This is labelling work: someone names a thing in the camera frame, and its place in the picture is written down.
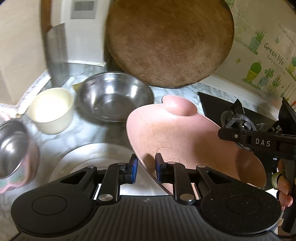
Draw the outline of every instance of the black stove top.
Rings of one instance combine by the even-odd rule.
[[[198,95],[200,97],[205,116],[215,122],[218,126],[222,127],[221,115],[225,111],[231,111],[233,103],[201,92],[198,92]],[[254,123],[255,126],[260,123],[265,123],[260,131],[267,132],[275,123],[274,120],[246,108],[244,108],[244,114]],[[262,189],[271,189],[271,177],[274,173],[276,173],[279,158],[260,151],[253,152],[259,158],[266,171],[267,181]]]

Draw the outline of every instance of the cream ceramic bowl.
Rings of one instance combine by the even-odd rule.
[[[51,88],[38,94],[28,109],[29,118],[46,134],[65,130],[73,119],[74,97],[63,88]]]

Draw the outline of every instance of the round wooden cutting board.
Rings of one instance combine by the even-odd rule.
[[[125,72],[149,85],[176,88],[222,64],[234,22],[224,0],[117,0],[106,35],[109,52]]]

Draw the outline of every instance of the barcode label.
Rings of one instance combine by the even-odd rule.
[[[94,1],[74,2],[74,11],[93,11]]]

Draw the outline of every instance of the water droplet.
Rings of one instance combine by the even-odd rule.
[[[160,148],[157,152],[162,155],[163,160],[165,162],[173,161],[176,163],[180,163],[180,159],[178,158],[178,153],[171,148],[168,148],[168,147]]]
[[[158,140],[158,141],[161,141],[161,142],[163,142],[163,141],[166,140],[166,136],[165,136],[165,134],[163,134],[162,132],[156,132],[156,133],[154,134],[154,138],[155,138],[156,140]]]

